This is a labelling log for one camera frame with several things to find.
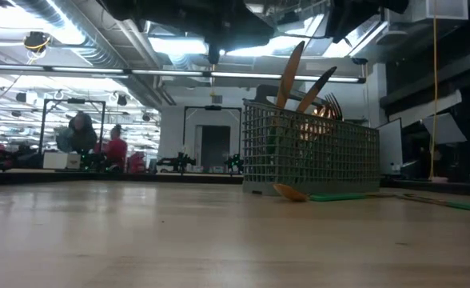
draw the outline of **wooden spoon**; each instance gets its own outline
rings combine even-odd
[[[301,61],[302,51],[305,48],[305,42],[301,41],[299,45],[293,50],[290,55],[289,62],[286,64],[285,71],[281,76],[281,82],[279,90],[277,91],[277,102],[278,108],[285,108],[286,101],[289,99],[290,90],[292,89],[293,80],[296,77],[297,68]]]

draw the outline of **white wall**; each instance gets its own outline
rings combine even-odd
[[[161,141],[158,150],[160,157],[176,157],[182,151],[183,135],[183,106],[162,108],[161,111]],[[239,152],[239,112],[237,110],[206,111],[204,109],[188,109],[185,122],[185,151],[191,157],[198,157],[194,151],[195,134],[197,126],[229,126],[230,144],[229,153]]]
[[[313,82],[306,82],[303,91],[307,92],[312,85]],[[368,118],[364,84],[327,83],[317,97],[325,99],[329,93],[337,98],[345,119]]]
[[[386,65],[377,63],[372,67],[372,73],[367,78],[369,124],[372,128],[388,122],[386,113],[380,108],[380,99],[386,96]]]
[[[301,90],[307,91],[311,87],[312,82],[306,82],[301,86]],[[159,157],[175,157],[178,151],[183,150],[182,133],[183,133],[183,112],[184,106],[205,106],[211,105],[208,87],[197,87],[188,90],[185,87],[166,87],[178,106],[163,107],[161,109],[161,142],[159,146]],[[364,84],[343,84],[328,83],[321,91],[320,96],[323,98],[327,93],[334,93],[343,110],[344,117],[348,119],[368,118],[368,105],[364,96]],[[247,90],[236,87],[219,87],[215,89],[216,94],[223,95],[222,106],[243,107],[243,98],[253,99],[256,90],[254,88]],[[378,99],[373,99],[374,105],[378,108]],[[290,100],[287,102],[286,108],[295,110],[298,102]],[[237,118],[239,114],[235,110],[231,110]],[[185,128],[185,147],[188,154],[193,154],[195,144],[196,126],[198,125],[217,125],[231,127],[231,143],[230,153],[238,152],[240,139],[238,138],[238,120],[227,110],[223,111],[205,111],[197,110],[194,115],[189,118]]]

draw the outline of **white box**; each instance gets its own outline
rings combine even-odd
[[[68,161],[66,162],[66,169],[80,169],[81,168],[81,155],[68,154]]]
[[[81,155],[45,152],[43,155],[43,169],[79,169]]]

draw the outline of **person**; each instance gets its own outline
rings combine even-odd
[[[127,144],[121,139],[121,125],[116,125],[110,131],[110,137],[111,140],[106,149],[107,160],[123,171],[125,167]]]
[[[91,117],[79,112],[70,120],[68,128],[58,131],[56,140],[59,150],[63,152],[87,153],[94,149],[98,136],[94,132]]]

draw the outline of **yellow cable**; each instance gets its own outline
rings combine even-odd
[[[40,45],[37,45],[37,46],[27,46],[27,45],[24,45],[24,46],[25,46],[27,49],[31,49],[31,50],[32,50],[32,49],[38,49],[38,52],[39,52],[39,50],[40,50],[43,46],[49,44],[49,42],[50,42],[50,37],[48,37],[48,38],[46,39],[45,43],[43,43],[43,44],[40,44]]]
[[[434,150],[436,148],[436,124],[437,124],[437,96],[438,96],[438,78],[437,78],[437,0],[434,0],[434,122],[432,128],[431,146],[430,146],[430,176],[434,177]]]

